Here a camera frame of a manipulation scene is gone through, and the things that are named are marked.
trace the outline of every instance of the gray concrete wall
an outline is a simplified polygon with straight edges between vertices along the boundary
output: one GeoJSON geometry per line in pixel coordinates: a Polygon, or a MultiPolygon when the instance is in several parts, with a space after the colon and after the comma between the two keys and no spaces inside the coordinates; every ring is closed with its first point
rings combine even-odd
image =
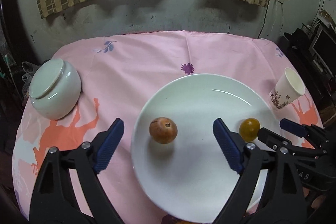
{"type": "MultiPolygon", "coordinates": [[[[240,0],[93,0],[41,19],[36,0],[18,2],[40,61],[80,39],[140,31],[191,30],[257,37],[266,10],[240,0]]],[[[291,33],[302,23],[309,24],[318,7],[319,0],[285,0],[281,32],[291,33]]],[[[335,0],[326,0],[325,7],[334,13],[335,0]]],[[[271,0],[260,37],[276,41],[281,25],[281,5],[271,0]]]]}

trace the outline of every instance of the pink tablecloth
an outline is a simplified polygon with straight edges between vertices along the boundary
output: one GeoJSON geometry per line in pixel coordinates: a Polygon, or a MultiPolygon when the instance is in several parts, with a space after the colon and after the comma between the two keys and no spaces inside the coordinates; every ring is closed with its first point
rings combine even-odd
{"type": "MultiPolygon", "coordinates": [[[[37,172],[49,147],[73,149],[106,130],[116,117],[125,122],[125,133],[99,180],[126,224],[173,224],[142,191],[130,156],[134,123],[146,101],[167,83],[190,73],[214,73],[237,79],[267,101],[286,67],[291,63],[268,40],[222,33],[167,31],[97,37],[62,47],[55,57],[69,61],[82,80],[77,107],[56,122],[41,117],[29,102],[17,132],[13,153],[13,181],[17,200],[29,215],[37,172]]],[[[277,112],[278,118],[321,125],[309,92],[277,112]]],[[[292,138],[293,144],[303,139],[292,138]]],[[[71,172],[82,212],[90,214],[71,172]]]]}

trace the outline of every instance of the floral pattern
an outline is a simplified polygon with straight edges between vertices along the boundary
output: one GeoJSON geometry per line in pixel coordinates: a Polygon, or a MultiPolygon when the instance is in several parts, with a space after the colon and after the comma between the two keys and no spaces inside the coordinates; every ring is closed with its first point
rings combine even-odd
{"type": "Polygon", "coordinates": [[[113,48],[114,48],[114,46],[112,44],[113,42],[115,42],[115,41],[106,41],[104,43],[104,45],[106,45],[105,48],[103,48],[102,50],[94,49],[93,51],[97,52],[97,53],[98,52],[103,52],[103,53],[111,52],[111,51],[113,51],[113,48]]]}
{"type": "Polygon", "coordinates": [[[277,51],[275,56],[278,56],[278,57],[283,57],[284,56],[284,53],[281,51],[281,49],[279,49],[278,47],[275,48],[275,50],[277,51]]]}
{"type": "Polygon", "coordinates": [[[273,103],[273,105],[277,108],[277,109],[281,109],[283,107],[285,107],[286,105],[289,104],[289,101],[283,102],[282,104],[280,104],[280,97],[281,95],[279,95],[278,91],[273,89],[270,93],[270,97],[271,97],[271,101],[273,103]]]}
{"type": "Polygon", "coordinates": [[[192,64],[188,63],[188,64],[184,64],[184,65],[181,64],[181,70],[184,70],[185,74],[190,75],[190,74],[194,73],[195,69],[194,69],[192,64]]]}

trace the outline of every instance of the small orange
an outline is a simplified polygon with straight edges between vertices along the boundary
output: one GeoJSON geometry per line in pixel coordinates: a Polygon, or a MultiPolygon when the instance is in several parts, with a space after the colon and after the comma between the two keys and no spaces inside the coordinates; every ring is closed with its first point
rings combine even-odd
{"type": "Polygon", "coordinates": [[[258,136],[260,123],[255,118],[244,120],[239,127],[239,134],[245,142],[251,142],[258,136]]]}

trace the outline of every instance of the orange fruit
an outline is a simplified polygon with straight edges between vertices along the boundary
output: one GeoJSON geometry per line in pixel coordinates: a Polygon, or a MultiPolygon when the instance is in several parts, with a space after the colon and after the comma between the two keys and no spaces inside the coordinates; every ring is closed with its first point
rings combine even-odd
{"type": "Polygon", "coordinates": [[[241,123],[239,134],[245,142],[252,142],[258,136],[259,129],[259,121],[255,118],[248,118],[241,123]]]}
{"type": "Polygon", "coordinates": [[[158,143],[171,143],[177,136],[177,126],[169,118],[154,119],[149,126],[149,133],[158,143]]]}

